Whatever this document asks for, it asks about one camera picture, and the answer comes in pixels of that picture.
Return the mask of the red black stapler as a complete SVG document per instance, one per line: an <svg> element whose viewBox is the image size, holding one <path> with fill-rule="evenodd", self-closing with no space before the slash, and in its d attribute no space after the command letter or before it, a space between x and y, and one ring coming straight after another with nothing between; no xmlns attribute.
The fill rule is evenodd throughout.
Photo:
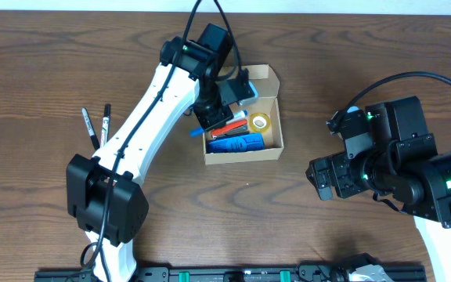
<svg viewBox="0 0 451 282"><path fill-rule="evenodd" d="M222 128L217 128L211 131L210 135L212 139L221 138L224 136L231 136L237 133L247 132L248 126L245 119L234 121L233 123L227 124Z"/></svg>

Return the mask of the yellow tape roll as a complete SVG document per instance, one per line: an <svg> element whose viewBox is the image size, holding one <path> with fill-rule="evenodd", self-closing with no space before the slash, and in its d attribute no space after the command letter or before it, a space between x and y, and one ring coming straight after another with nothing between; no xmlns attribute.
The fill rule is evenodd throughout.
<svg viewBox="0 0 451 282"><path fill-rule="evenodd" d="M254 113L249 117L249 129L255 133L264 133L269 130L271 120L267 114Z"/></svg>

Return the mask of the blue plastic block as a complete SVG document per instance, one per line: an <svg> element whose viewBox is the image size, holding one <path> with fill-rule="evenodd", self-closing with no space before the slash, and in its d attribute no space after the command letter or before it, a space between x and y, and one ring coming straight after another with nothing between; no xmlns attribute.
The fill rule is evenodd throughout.
<svg viewBox="0 0 451 282"><path fill-rule="evenodd" d="M251 133L210 141L207 145L209 154L244 153L264 150L265 144L260 133Z"/></svg>

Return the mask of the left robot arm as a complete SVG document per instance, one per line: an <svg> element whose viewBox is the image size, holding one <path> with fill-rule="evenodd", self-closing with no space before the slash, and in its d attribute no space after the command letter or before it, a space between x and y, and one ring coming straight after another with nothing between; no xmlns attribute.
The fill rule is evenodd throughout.
<svg viewBox="0 0 451 282"><path fill-rule="evenodd" d="M196 41L175 37L161 48L150 87L124 124L92 157L76 154L66 169L67 210L93 250L83 264L97 281L130 281L133 239L149 210L142 192L161 144L187 109L208 132L233 118L232 89L219 71L235 48L230 31L208 24Z"/></svg>

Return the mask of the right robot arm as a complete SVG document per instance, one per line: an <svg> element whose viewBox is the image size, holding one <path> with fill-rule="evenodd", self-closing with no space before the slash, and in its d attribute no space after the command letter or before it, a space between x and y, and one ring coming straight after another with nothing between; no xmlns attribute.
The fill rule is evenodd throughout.
<svg viewBox="0 0 451 282"><path fill-rule="evenodd" d="M338 131L344 151L310 161L321 200L371 191L413 216L438 281L451 281L451 151L440 154L415 97L353 107Z"/></svg>

